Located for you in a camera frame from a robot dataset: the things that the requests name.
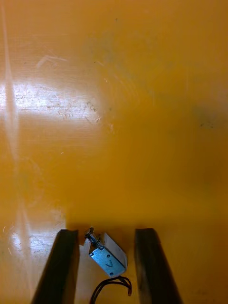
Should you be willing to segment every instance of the electrical wire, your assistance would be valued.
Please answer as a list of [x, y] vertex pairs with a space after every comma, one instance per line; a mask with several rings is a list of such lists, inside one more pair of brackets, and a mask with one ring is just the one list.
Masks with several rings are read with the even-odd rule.
[[111, 279], [107, 279], [102, 281], [94, 290], [91, 300], [90, 300], [90, 304], [95, 304], [97, 297], [99, 296], [100, 292], [102, 291], [102, 289], [106, 286], [106, 285], [110, 285], [110, 284], [116, 284], [116, 285], [122, 285], [124, 287], [128, 288], [128, 295], [131, 296], [132, 294], [132, 283], [129, 280], [129, 278], [125, 277], [125, 276], [117, 276], [115, 278], [111, 278]]

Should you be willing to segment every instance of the orange floor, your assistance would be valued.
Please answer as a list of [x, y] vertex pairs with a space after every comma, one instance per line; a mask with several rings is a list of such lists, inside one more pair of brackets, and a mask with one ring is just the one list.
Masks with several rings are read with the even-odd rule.
[[[61, 228], [153, 227], [186, 304], [228, 303], [228, 2], [0, 1], [0, 303]], [[81, 247], [76, 303], [105, 274]]]

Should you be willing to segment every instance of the yellow surface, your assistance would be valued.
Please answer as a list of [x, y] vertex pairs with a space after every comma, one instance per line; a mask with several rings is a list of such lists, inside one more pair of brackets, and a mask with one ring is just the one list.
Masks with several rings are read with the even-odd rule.
[[[161, 238], [187, 304], [228, 303], [228, 2], [0, 2], [0, 303], [61, 228]], [[76, 303], [105, 274], [81, 247]]]

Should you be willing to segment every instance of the black wire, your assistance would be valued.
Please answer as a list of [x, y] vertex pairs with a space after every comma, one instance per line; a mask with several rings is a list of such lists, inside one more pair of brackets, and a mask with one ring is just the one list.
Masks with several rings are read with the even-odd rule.
[[110, 285], [110, 284], [116, 284], [116, 285], [122, 285], [128, 288], [128, 295], [131, 296], [132, 294], [132, 283], [131, 281], [125, 277], [125, 276], [118, 276], [115, 278], [111, 278], [111, 279], [107, 279], [102, 281], [94, 290], [91, 300], [90, 300], [90, 304], [95, 304], [97, 297], [99, 296], [100, 292], [102, 291], [102, 289], [104, 288], [104, 286], [106, 285]]

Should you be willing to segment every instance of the push-pull solenoid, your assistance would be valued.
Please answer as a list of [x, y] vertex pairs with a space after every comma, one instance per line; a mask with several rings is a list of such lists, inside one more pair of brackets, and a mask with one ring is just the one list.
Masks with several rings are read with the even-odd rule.
[[127, 270], [127, 255], [106, 232], [96, 236], [94, 229], [85, 232], [90, 241], [89, 256], [110, 276], [119, 276]]

